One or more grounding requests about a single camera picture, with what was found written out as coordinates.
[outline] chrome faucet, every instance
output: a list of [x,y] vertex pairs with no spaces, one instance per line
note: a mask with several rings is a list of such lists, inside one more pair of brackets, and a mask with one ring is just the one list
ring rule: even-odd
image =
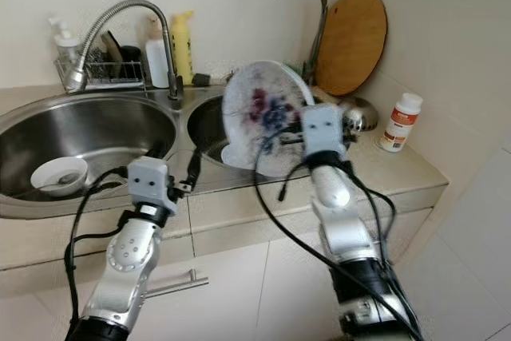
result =
[[165,48],[165,56],[168,65],[168,97],[172,100],[181,100],[183,98],[183,79],[181,76],[176,76],[174,70],[174,61],[172,58],[172,51],[170,50],[170,40],[168,36],[168,24],[163,12],[151,2],[147,0],[124,0],[117,3],[115,6],[107,9],[93,24],[89,32],[85,36],[85,40],[81,45],[78,59],[75,61],[73,67],[65,74],[64,87],[68,93],[79,93],[85,90],[87,83],[87,74],[85,72],[85,59],[89,53],[90,47],[93,43],[97,33],[103,25],[113,16],[130,7],[146,7],[152,10],[161,21],[161,33],[163,35],[163,43]]
[[308,85],[312,85],[313,82],[314,67],[316,61],[318,60],[319,46],[321,45],[321,38],[323,37],[323,30],[325,29],[325,22],[327,21],[327,13],[328,0],[321,0],[321,18],[319,19],[318,32],[312,45],[312,50],[307,62],[305,74],[303,75],[303,80],[305,80]]

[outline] cabinet handle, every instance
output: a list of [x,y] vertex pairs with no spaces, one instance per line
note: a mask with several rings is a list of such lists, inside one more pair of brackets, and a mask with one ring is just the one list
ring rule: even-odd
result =
[[183,283],[169,285],[167,287],[158,287],[156,289],[151,289],[147,291],[145,298],[150,299],[152,297],[157,297],[159,295],[167,295],[168,293],[173,293],[175,291],[184,291],[186,289],[191,289],[193,287],[200,287],[202,285],[209,284],[209,278],[203,277],[201,279],[197,279],[197,272],[195,269],[190,269],[190,280],[185,281]]

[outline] sink basin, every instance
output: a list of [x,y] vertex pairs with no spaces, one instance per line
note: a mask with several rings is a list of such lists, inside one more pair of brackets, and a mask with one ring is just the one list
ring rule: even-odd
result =
[[188,119],[188,134],[205,156],[222,162],[220,154],[229,144],[222,118],[222,97],[214,97],[192,112]]
[[[0,194],[31,190],[32,172],[64,156],[87,161],[87,187],[104,171],[127,165],[157,142],[167,156],[175,139],[172,114],[140,97],[95,94],[39,101],[0,118]],[[55,200],[42,192],[19,199]]]

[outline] tiled countertop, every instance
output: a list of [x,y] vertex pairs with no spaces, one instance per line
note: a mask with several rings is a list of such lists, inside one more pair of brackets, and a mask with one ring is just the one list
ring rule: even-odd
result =
[[[56,86],[25,87],[18,91],[0,89],[0,113],[60,92],[61,88]],[[447,186],[447,179],[410,147],[406,146],[398,154],[381,150],[374,144],[378,134],[378,131],[361,134],[359,143],[352,145],[348,151],[355,171],[369,188],[390,195],[400,214],[421,211],[427,216]],[[312,187],[308,177],[290,183],[283,203],[276,201],[280,183],[266,184],[262,189],[269,206],[282,216],[287,225],[298,232],[315,230],[318,222],[310,210]],[[358,200],[360,216],[370,220],[370,206],[362,193],[359,193]],[[378,203],[378,206],[382,215],[388,216],[385,205]],[[86,213],[79,233],[112,230],[124,208],[127,207]],[[23,290],[27,284],[33,283],[34,276],[47,276],[48,281],[44,283],[38,279],[38,284],[47,287],[64,284],[61,258],[72,222],[72,216],[41,220],[0,219],[2,290]],[[237,244],[244,246],[247,241],[255,244],[278,236],[278,231],[275,232],[259,206],[253,187],[191,195],[180,202],[180,214],[169,220],[164,229],[164,237],[168,239],[164,241],[164,247],[172,248],[172,244],[176,244],[172,257],[164,256],[164,260],[170,263],[235,248]],[[77,254],[101,252],[107,242],[86,241],[77,246]],[[104,256],[99,253],[79,259],[83,258],[82,262],[87,263],[85,259],[89,257],[96,260],[99,268]],[[90,278],[93,278],[95,272],[90,273]]]

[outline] stainless steel sink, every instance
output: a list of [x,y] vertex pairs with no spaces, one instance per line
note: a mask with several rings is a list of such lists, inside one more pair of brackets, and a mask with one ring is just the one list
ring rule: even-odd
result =
[[[221,113],[223,94],[221,86],[188,88],[176,105],[165,89],[90,93],[37,101],[1,116],[0,217],[36,219],[76,212],[80,192],[64,200],[42,193],[23,200],[9,197],[29,189],[30,175],[46,161],[83,157],[90,167],[89,184],[104,171],[143,155],[156,142],[164,143],[164,159],[177,180],[186,176],[195,147],[201,150],[202,170],[194,193],[251,185],[250,171],[221,162],[220,152],[228,143]],[[129,204],[123,184],[94,195],[86,210]]]

